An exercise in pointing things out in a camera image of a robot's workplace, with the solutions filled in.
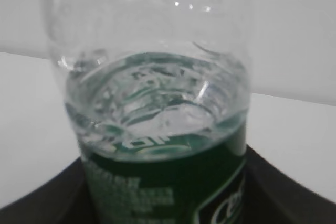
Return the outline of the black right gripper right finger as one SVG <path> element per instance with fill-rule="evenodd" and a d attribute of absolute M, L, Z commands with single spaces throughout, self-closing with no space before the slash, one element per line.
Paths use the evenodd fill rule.
<path fill-rule="evenodd" d="M 251 147 L 243 223 L 335 223 L 335 203 L 292 180 Z"/>

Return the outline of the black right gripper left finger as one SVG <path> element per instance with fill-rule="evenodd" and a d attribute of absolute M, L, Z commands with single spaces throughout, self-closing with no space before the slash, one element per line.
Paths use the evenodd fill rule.
<path fill-rule="evenodd" d="M 1 223 L 98 223 L 80 159 L 19 200 L 1 208 Z"/>

